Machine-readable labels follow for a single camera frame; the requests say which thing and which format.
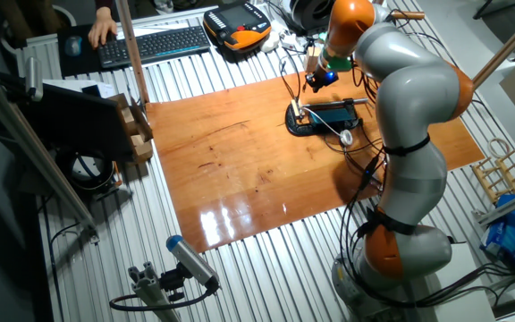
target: wooden block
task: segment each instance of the wooden block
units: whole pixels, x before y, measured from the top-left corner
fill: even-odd
[[[502,170],[502,177],[506,181],[506,184],[508,184],[508,187],[510,187],[512,189],[512,191],[515,193],[515,180],[514,180],[514,177],[510,173],[510,169],[508,169],[508,166],[504,163],[504,160],[506,158],[507,157],[496,159],[496,164]]]
[[[319,47],[309,47],[308,52],[305,55],[305,60],[303,60],[303,69],[305,72],[310,73],[314,72],[317,67],[317,60],[319,59],[319,55],[321,55],[321,48]]]
[[[131,97],[131,105],[129,109],[132,113],[132,118],[134,122],[137,124],[138,131],[142,136],[144,141],[152,140],[152,129],[150,129],[150,125],[148,125],[147,119],[140,110],[139,105],[134,101],[134,98]]]
[[[496,196],[496,193],[489,188],[490,182],[484,178],[484,172],[477,166],[472,166],[472,172],[480,182],[482,189],[484,189],[484,192],[488,195],[490,201],[495,204],[496,201],[498,201],[498,196]]]
[[[122,108],[122,117],[124,117],[124,121],[126,122],[126,126],[129,129],[129,134],[139,134],[139,130],[137,128],[136,122],[134,122],[134,118],[132,117],[131,110],[129,107]]]

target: black keyboard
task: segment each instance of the black keyboard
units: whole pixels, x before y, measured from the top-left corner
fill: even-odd
[[[197,54],[210,48],[202,27],[165,30],[150,35],[136,37],[142,63],[153,63],[164,59]],[[127,66],[131,64],[124,39],[107,41],[98,48],[100,65],[103,68]]]

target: wooden table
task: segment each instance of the wooden table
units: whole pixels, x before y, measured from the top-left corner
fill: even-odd
[[[303,104],[366,96],[353,86],[350,73],[340,77],[317,94],[307,89]],[[296,89],[295,75],[287,79]],[[359,185],[359,175],[323,137],[287,132],[290,99],[277,78],[147,105],[182,235],[197,251],[342,206]],[[356,109],[369,138],[379,138],[374,111],[364,105]],[[433,125],[429,132],[449,169],[484,157],[460,119]],[[353,136],[352,148],[367,143],[359,129]],[[374,153],[367,148],[353,158],[365,165]],[[368,189],[364,197],[375,194]]]

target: cable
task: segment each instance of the cable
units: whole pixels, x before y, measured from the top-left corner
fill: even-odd
[[[500,291],[500,294],[496,295],[496,301],[494,301],[494,305],[492,306],[493,308],[498,306],[498,302],[502,298],[502,295],[506,292],[506,290],[508,290],[514,284],[515,284],[515,279],[511,280],[506,286],[504,286],[502,288],[502,290]]]
[[[37,213],[40,213],[41,210],[43,210],[43,207],[47,204],[47,202],[49,202],[49,200],[51,198],[53,198],[54,195],[55,195],[55,191],[51,191],[51,193],[47,196],[47,198],[42,201],[41,206],[39,206],[39,208],[37,208]]]
[[[408,16],[406,13],[402,12],[401,10],[399,10],[399,9],[392,9],[392,10],[389,12],[389,14],[384,18],[384,22],[388,22],[388,21],[397,21],[398,19],[394,19],[394,18],[393,18],[393,13],[394,13],[394,12],[401,13],[401,14],[404,16],[404,18],[401,18],[401,19],[406,19],[406,20],[407,20],[407,21],[406,21],[405,23],[403,23],[401,26],[397,27],[398,29],[403,28],[404,26],[406,26],[406,25],[408,25],[408,24],[409,24],[409,22],[410,22],[410,18],[409,18],[409,16]]]
[[[293,55],[290,54],[290,52],[287,50],[287,48],[285,48],[285,53],[287,54],[287,56],[280,59],[280,61],[279,61],[279,64],[280,64],[279,73],[282,75],[283,83],[285,84],[285,87],[287,88],[287,90],[290,92],[291,98],[295,99],[295,102],[298,103],[300,100],[300,95],[301,95],[300,72],[297,69],[297,64],[295,64],[295,62],[293,61],[293,58],[292,58]],[[283,77],[284,72],[285,72],[285,74],[287,74],[287,71],[285,71],[285,62],[283,62],[283,59],[285,59],[285,58],[289,59],[289,61],[291,62],[291,65],[293,66],[293,70],[295,71],[295,74],[297,75],[297,84],[298,84],[297,95],[294,94],[293,89],[291,89],[291,86],[289,85],[289,83],[287,82],[285,77]]]
[[[25,98],[28,98],[28,99],[31,99],[31,96],[29,94],[27,94],[26,92],[22,91],[22,90],[19,90],[19,89],[16,89],[15,87],[13,86],[9,86],[9,84],[6,84],[2,81],[0,81],[0,86],[4,87],[5,89],[21,96],[21,97],[25,97]]]
[[[342,228],[340,231],[340,252],[341,257],[343,259],[347,259],[349,262],[349,267],[345,266],[345,271],[350,276],[350,278],[353,280],[355,284],[357,284],[368,296],[381,301],[382,303],[393,306],[393,307],[399,307],[399,308],[405,308],[405,309],[414,309],[414,308],[424,308],[424,307],[430,307],[434,305],[438,305],[440,303],[443,303],[445,301],[448,301],[450,299],[453,299],[456,296],[459,296],[461,294],[464,294],[466,292],[474,292],[477,290],[487,290],[490,292],[494,292],[494,290],[485,287],[485,286],[474,286],[470,287],[468,289],[460,290],[461,287],[463,287],[466,284],[471,283],[472,281],[479,278],[482,274],[492,274],[492,275],[515,275],[512,272],[505,271],[505,267],[500,267],[494,263],[488,263],[484,264],[483,266],[475,269],[474,271],[470,272],[466,276],[462,277],[459,281],[455,282],[452,285],[449,285],[433,294],[430,294],[426,296],[423,299],[420,299],[418,301],[413,302],[402,302],[397,301],[394,299],[387,298],[383,296],[381,293],[377,292],[376,290],[372,289],[362,278],[362,276],[357,272],[354,264],[355,259],[355,249],[357,248],[357,243],[361,239],[359,237],[359,229],[355,231],[355,233],[349,238],[349,226],[350,226],[350,220],[353,217],[352,215],[352,209],[357,202],[357,199],[359,197],[359,194],[365,189],[367,186],[366,181],[363,180],[367,178],[369,175],[372,176],[372,174],[380,167],[384,162],[381,162],[379,165],[375,166],[375,161],[378,159],[380,154],[382,153],[382,149],[379,150],[379,153],[371,160],[371,163],[366,167],[365,172],[363,173],[363,178],[361,180],[361,184],[359,185],[359,188],[357,189],[355,195],[350,200],[350,202],[347,204],[347,207],[345,209],[345,212],[342,217]],[[343,247],[343,230],[345,230],[345,247]],[[345,257],[343,255],[343,251],[346,251],[347,256]]]
[[[53,194],[55,192],[51,192],[51,194],[49,195],[49,197],[47,197],[46,200],[44,200],[42,202],[42,205],[39,209],[43,209],[43,214],[45,215],[45,227],[46,227],[46,239],[47,241],[49,242],[49,245],[51,245],[50,241],[51,241],[51,233],[49,232],[49,218],[48,218],[48,215],[46,213],[46,203],[53,197]],[[56,294],[57,294],[57,300],[58,300],[58,303],[59,303],[59,314],[61,315],[61,321],[64,322],[64,316],[63,316],[63,301],[61,301],[61,293],[58,292],[59,290],[59,278],[57,277],[57,271],[56,271],[56,267],[55,267],[55,254],[53,253],[53,247],[49,247],[49,257],[51,258],[51,268],[52,268],[52,271],[53,271],[53,282],[55,284],[55,289],[57,290]]]
[[[125,312],[145,312],[145,311],[154,311],[154,310],[166,310],[166,309],[179,309],[183,307],[187,307],[189,305],[196,304],[198,302],[203,301],[206,297],[210,296],[212,293],[209,289],[204,292],[204,294],[200,295],[198,298],[194,300],[184,301],[181,303],[173,303],[173,304],[166,304],[166,305],[154,305],[154,306],[124,306],[115,304],[119,301],[126,301],[129,299],[138,299],[138,295],[131,294],[131,295],[124,295],[121,297],[118,297],[116,299],[112,299],[108,304],[112,309],[118,309]]]
[[[374,141],[371,141],[371,142],[369,142],[368,144],[366,144],[366,145],[364,145],[364,146],[362,146],[362,147],[360,147],[360,148],[355,148],[355,149],[353,149],[353,150],[347,151],[346,153],[348,153],[348,154],[349,154],[349,153],[355,153],[355,152],[362,151],[362,150],[364,150],[365,148],[368,148],[368,147],[372,146],[373,144],[377,143],[377,142],[378,142],[378,141],[380,141],[380,140],[382,140],[382,139],[381,139],[381,138],[378,138],[378,139],[376,139],[376,140],[374,140]],[[325,135],[325,144],[326,144],[326,146],[327,146],[328,148],[330,148],[331,150],[333,150],[333,151],[335,151],[335,152],[343,153],[343,150],[342,150],[342,149],[334,148],[334,147],[332,147],[332,146],[331,146],[331,144],[329,144],[329,142],[327,141],[327,135]]]
[[[72,225],[68,225],[68,226],[64,227],[63,229],[61,229],[60,231],[58,231],[58,232],[53,236],[53,238],[51,238],[51,242],[50,242],[49,244],[50,244],[50,245],[53,245],[53,242],[55,241],[55,239],[56,239],[57,237],[59,237],[59,235],[60,235],[61,233],[63,233],[63,232],[64,232],[64,231],[66,231],[67,229],[73,228],[74,226],[76,226],[76,225],[78,225],[78,224],[80,224],[80,222],[74,223],[74,224],[72,224]]]
[[[85,161],[83,161],[82,157],[81,156],[78,156],[77,157],[77,160],[79,160],[80,162],[80,165],[82,166],[82,168],[85,170],[85,172],[91,177],[91,178],[97,178],[97,176],[95,174],[92,173],[92,171],[90,171],[89,167],[87,166],[87,164],[85,163]]]
[[[304,107],[304,106],[302,106],[301,108],[303,108],[304,110],[306,110],[306,111],[310,112],[311,114],[315,115],[319,119],[319,121],[321,121],[321,123],[325,124],[325,126],[327,128],[329,128],[329,130],[331,130],[333,133],[335,133],[336,136],[341,137],[341,134],[339,134],[336,130],[334,130],[331,126],[329,126],[329,124],[327,124],[325,121],[323,121],[323,119],[321,118],[321,116],[319,116],[319,114],[311,111],[310,108],[307,108],[307,107]]]

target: robot end effector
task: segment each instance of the robot end effector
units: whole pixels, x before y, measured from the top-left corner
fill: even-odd
[[[319,55],[316,70],[306,76],[306,82],[317,93],[339,79],[337,72],[351,68],[349,57],[361,36],[371,26],[393,19],[424,19],[422,12],[389,11],[378,1],[336,0],[331,11],[325,45]]]

